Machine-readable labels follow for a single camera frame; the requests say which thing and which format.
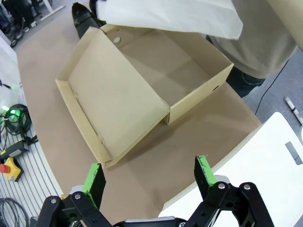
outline white corrugated surface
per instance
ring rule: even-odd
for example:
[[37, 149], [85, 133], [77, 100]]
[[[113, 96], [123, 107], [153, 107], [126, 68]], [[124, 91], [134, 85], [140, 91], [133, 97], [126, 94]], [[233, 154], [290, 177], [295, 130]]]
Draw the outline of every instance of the white corrugated surface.
[[[28, 136], [33, 137], [35, 134], [32, 126]], [[4, 143], [5, 133], [1, 138]], [[21, 140], [20, 136], [9, 135], [6, 147], [19, 140]], [[16, 160], [23, 168], [24, 173], [17, 182], [9, 182], [4, 174], [0, 174], [0, 197], [15, 199], [24, 207], [29, 218], [37, 217], [45, 198], [51, 195], [60, 196], [62, 191], [53, 176], [39, 142], [32, 144], [29, 151], [16, 157]], [[21, 218], [20, 226], [25, 226], [24, 215], [21, 211], [18, 213]], [[14, 215], [7, 204], [4, 205], [4, 215], [9, 227], [13, 227]]]

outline floor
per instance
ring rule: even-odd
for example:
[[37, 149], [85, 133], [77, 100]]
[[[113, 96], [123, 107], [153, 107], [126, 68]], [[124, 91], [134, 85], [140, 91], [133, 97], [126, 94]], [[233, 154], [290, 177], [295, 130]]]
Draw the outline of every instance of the floor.
[[[71, 12], [72, 3], [75, 0], [53, 0], [53, 9], [64, 5], [65, 8], [51, 15], [49, 18], [39, 23], [38, 26], [30, 29], [28, 33], [24, 35], [23, 40], [21, 40], [17, 47], [22, 45], [26, 40], [32, 37], [37, 31], [46, 26], [48, 23], [66, 13]], [[79, 3], [86, 2], [85, 0], [79, 0]], [[48, 13], [47, 9], [44, 7], [43, 16]], [[288, 123], [291, 125], [293, 130], [297, 135], [300, 135], [301, 125], [295, 118], [294, 114], [291, 112], [290, 108], [284, 101], [284, 97], [288, 96], [296, 108], [303, 111], [303, 52], [298, 48], [294, 55], [291, 57], [290, 61], [280, 74], [279, 78], [265, 94], [259, 110], [257, 112], [257, 117], [261, 122], [265, 122], [274, 112], [281, 112], [286, 118]], [[260, 99], [267, 88], [271, 85], [277, 73], [271, 75], [262, 86], [255, 88], [248, 96], [244, 97], [243, 100], [247, 105], [255, 112]], [[303, 226], [303, 218], [299, 220], [296, 227]]]

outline cardboard box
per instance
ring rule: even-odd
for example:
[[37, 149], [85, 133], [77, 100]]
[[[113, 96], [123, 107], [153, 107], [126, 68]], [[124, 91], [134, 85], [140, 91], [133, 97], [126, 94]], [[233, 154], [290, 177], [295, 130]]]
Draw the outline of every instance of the cardboard box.
[[221, 86], [233, 64], [197, 33], [90, 28], [56, 83], [103, 167]]

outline person's leg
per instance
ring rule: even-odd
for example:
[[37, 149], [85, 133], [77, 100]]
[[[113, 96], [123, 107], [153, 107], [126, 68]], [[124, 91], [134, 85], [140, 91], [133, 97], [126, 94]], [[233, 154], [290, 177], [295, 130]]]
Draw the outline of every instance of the person's leg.
[[[213, 44], [208, 35], [205, 38], [207, 41]], [[241, 98], [248, 95], [255, 87], [261, 86], [264, 81], [265, 79], [252, 77], [236, 67], [232, 68], [226, 80], [226, 82], [235, 90], [235, 92], [237, 92]]]

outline box lid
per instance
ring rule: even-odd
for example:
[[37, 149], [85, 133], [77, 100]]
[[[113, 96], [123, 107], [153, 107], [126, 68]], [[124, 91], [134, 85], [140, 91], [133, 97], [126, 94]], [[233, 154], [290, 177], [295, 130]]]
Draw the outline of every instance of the box lid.
[[[60, 88], [63, 83], [70, 89]], [[169, 113], [166, 102], [99, 29], [90, 28], [83, 36], [57, 84], [88, 146], [100, 163], [109, 161], [106, 166], [115, 164]], [[74, 100], [66, 98], [71, 92]], [[90, 141], [90, 125], [103, 148]]]

